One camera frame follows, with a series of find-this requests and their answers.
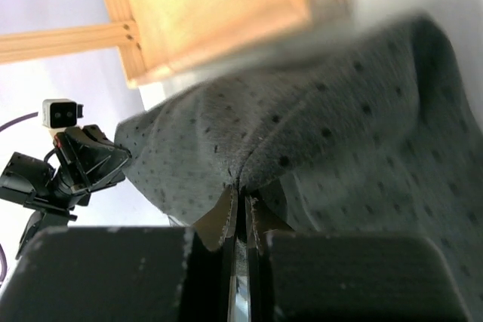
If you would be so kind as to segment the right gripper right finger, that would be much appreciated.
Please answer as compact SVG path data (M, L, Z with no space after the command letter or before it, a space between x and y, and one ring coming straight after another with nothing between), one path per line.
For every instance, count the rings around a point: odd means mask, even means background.
M401 233L293 231L244 197L252 321L468 321L441 251Z

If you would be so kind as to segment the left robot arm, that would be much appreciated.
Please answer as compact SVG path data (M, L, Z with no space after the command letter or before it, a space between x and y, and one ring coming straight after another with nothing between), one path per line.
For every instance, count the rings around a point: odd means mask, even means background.
M97 125L68 127L53 138L54 148L39 160L15 152L1 175L1 199L33 210L16 258L41 230L77 220L77 206L95 192L125 180L131 153L107 139Z

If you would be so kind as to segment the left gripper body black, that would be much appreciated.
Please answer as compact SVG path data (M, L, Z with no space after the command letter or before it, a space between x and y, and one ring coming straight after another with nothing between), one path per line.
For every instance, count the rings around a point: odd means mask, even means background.
M122 168L131 153L110 141L95 124L56 133L54 148L60 167L52 185L62 205L86 207L92 193L125 180Z

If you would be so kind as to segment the dark grey dotted skirt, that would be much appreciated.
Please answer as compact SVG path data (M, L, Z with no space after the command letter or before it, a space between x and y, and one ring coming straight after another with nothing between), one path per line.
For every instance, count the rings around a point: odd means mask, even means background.
M424 235L482 319L482 131L428 17L203 81L121 121L115 143L125 176L184 225L236 185L299 231Z

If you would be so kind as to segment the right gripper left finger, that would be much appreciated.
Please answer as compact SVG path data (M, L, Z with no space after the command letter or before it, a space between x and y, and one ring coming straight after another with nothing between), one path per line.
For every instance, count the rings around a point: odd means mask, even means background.
M237 192L192 227L48 228L1 297L3 321L228 321Z

